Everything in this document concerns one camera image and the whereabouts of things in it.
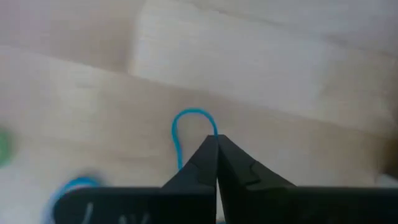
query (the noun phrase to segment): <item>wire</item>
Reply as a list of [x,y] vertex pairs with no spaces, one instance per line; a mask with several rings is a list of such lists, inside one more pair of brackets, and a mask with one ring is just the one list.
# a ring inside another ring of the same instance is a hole
[[174,117],[174,120],[172,123],[172,138],[173,138],[173,142],[174,142],[174,146],[175,146],[175,151],[177,153],[177,168],[178,168],[178,170],[182,169],[183,162],[182,162],[182,148],[181,148],[180,140],[178,138],[177,125],[178,125],[178,120],[185,114],[202,114],[202,115],[204,115],[210,121],[211,125],[213,126],[213,132],[214,132],[214,135],[216,136],[216,138],[218,136],[216,122],[214,121],[211,114],[209,114],[209,112],[207,112],[201,108],[187,108],[187,109],[179,112],[179,114],[177,114]]
[[58,189],[58,191],[53,194],[53,196],[51,197],[51,199],[49,200],[46,209],[44,211],[44,220],[43,223],[44,224],[54,224],[54,219],[53,219],[53,214],[52,214],[52,210],[53,207],[55,205],[55,202],[57,202],[57,200],[62,197],[62,195],[66,194],[67,192],[69,192],[70,190],[73,189],[78,189],[78,188],[82,188],[82,187],[99,187],[101,186],[101,183],[91,177],[77,177],[76,179],[73,179],[71,181],[69,181],[67,184],[65,184],[64,186],[60,187]]

